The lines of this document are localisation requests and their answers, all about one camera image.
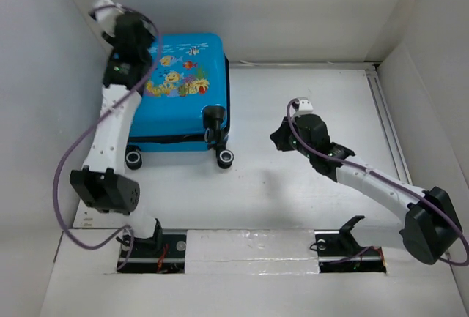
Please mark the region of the blue kids suitcase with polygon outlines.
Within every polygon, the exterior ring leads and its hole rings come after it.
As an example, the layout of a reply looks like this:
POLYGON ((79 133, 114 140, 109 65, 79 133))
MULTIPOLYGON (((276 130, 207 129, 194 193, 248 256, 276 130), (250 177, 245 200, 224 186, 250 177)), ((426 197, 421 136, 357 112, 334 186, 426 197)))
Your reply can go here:
POLYGON ((232 166, 229 60, 213 33, 165 34, 149 49, 158 67, 146 82, 133 117, 125 163, 143 164, 145 152, 214 150, 219 168, 232 166))

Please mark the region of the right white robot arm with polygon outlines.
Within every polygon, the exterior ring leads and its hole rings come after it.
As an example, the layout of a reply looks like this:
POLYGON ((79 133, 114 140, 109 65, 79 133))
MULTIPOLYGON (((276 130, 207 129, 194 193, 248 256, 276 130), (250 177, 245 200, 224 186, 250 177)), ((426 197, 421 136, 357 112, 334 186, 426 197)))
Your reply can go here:
POLYGON ((277 150, 301 153, 317 173, 357 190, 392 212, 403 225, 399 235, 404 248, 421 263, 436 263, 462 238, 462 226, 445 190, 425 190, 378 171, 353 150, 332 142, 326 123, 318 115, 284 117, 270 139, 277 150))

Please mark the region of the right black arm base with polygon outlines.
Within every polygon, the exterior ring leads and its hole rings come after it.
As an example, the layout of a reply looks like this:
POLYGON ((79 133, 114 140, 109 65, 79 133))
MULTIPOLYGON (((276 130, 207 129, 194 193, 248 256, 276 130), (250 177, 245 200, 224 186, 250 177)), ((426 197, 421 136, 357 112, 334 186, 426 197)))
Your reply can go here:
POLYGON ((320 273, 386 273, 381 247, 360 246, 352 230, 363 215, 349 219, 341 228, 314 232, 309 250, 317 254, 320 273))

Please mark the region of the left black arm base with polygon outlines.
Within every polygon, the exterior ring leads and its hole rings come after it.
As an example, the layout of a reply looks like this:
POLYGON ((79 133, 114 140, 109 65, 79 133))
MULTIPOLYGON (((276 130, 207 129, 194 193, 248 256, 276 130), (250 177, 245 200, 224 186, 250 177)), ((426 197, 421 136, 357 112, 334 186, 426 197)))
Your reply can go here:
POLYGON ((183 274, 187 248, 187 230, 162 229, 158 223, 154 237, 134 239, 118 237, 120 243, 117 272, 122 274, 183 274))

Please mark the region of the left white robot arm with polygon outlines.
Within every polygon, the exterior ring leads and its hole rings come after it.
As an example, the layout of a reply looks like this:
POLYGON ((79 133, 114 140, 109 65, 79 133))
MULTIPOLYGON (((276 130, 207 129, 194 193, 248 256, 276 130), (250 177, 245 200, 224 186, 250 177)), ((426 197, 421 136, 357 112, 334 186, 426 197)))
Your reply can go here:
POLYGON ((70 184, 89 208, 122 215, 139 249, 155 256, 163 249, 160 222, 139 203, 139 184, 125 176, 132 155, 130 127, 155 70, 149 52, 155 35, 143 15, 125 12, 116 17, 106 39, 112 51, 103 75, 100 118, 82 168, 70 173, 70 184))

